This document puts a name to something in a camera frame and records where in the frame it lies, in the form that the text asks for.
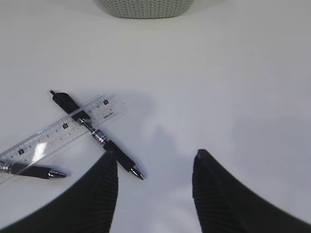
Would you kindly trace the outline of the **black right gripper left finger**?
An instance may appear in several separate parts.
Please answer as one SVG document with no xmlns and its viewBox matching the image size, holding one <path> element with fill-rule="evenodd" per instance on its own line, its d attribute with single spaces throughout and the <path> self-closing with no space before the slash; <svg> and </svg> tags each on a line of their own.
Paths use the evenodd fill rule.
<svg viewBox="0 0 311 233">
<path fill-rule="evenodd" d="M 108 233 L 118 198 L 115 154 L 106 152 L 73 186 L 2 233 Z"/>
</svg>

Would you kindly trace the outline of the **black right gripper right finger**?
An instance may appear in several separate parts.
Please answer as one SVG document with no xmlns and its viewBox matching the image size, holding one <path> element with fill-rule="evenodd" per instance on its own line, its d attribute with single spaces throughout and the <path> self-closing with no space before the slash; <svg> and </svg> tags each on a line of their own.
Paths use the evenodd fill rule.
<svg viewBox="0 0 311 233">
<path fill-rule="evenodd" d="M 309 233 L 311 225 L 266 201 L 207 150 L 193 162 L 192 197 L 204 233 Z"/>
</svg>

